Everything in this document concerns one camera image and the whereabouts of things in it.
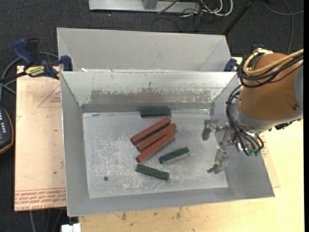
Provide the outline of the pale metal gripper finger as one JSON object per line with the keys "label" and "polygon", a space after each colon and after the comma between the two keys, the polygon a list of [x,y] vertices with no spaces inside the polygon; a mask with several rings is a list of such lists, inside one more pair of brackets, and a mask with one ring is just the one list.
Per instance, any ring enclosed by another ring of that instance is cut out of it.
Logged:
{"label": "pale metal gripper finger", "polygon": [[228,125],[220,124],[217,119],[209,119],[204,121],[204,129],[202,131],[202,139],[208,140],[211,132],[219,132],[228,129]]}
{"label": "pale metal gripper finger", "polygon": [[215,155],[214,165],[207,170],[209,174],[218,174],[224,171],[229,163],[230,156],[224,148],[218,148]]}

